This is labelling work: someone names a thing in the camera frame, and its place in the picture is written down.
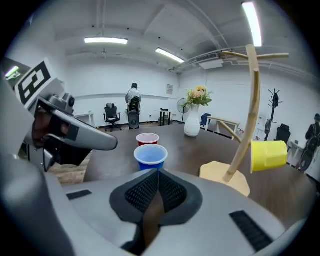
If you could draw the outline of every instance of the fluorescent light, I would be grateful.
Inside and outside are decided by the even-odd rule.
[[[13,68],[11,68],[8,73],[5,74],[5,77],[10,77],[14,72],[16,72],[19,69],[18,66],[14,66]]]
[[[255,47],[262,46],[261,31],[259,26],[258,15],[253,2],[244,2],[242,7],[250,24],[253,44]]]
[[[173,60],[175,60],[175,61],[177,61],[177,62],[179,62],[179,63],[185,62],[183,59],[180,59],[180,58],[178,58],[177,56],[174,56],[173,54],[171,54],[171,53],[169,53],[169,52],[167,52],[167,51],[165,51],[165,50],[162,50],[162,49],[160,49],[160,48],[156,49],[155,51],[156,51],[157,53],[163,54],[163,55],[165,55],[165,56],[167,56],[167,57],[169,57],[169,58],[171,58],[171,59],[173,59]]]
[[[128,43],[128,39],[122,38],[111,38],[111,37],[87,37],[84,39],[86,44],[90,43],[115,43],[126,45]]]

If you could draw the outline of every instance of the red cup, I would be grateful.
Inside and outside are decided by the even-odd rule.
[[[160,137],[154,133],[142,133],[135,137],[139,146],[146,144],[158,144]]]

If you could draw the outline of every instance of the white vase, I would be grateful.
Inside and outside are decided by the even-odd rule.
[[[189,137],[196,137],[200,132],[199,110],[200,105],[191,105],[191,111],[184,125],[184,134]]]

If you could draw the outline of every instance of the wooden base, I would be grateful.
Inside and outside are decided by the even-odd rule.
[[[228,183],[223,180],[229,167],[229,164],[216,161],[204,164],[200,167],[200,178],[225,184],[248,197],[250,195],[250,187],[246,177],[241,172],[237,170]]]

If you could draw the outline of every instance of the blue chair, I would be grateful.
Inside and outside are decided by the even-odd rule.
[[[202,116],[201,116],[201,123],[200,123],[200,128],[201,128],[201,126],[203,126],[201,129],[204,129],[205,128],[205,126],[207,125],[207,119],[208,119],[208,117],[211,117],[211,114],[203,114]]]

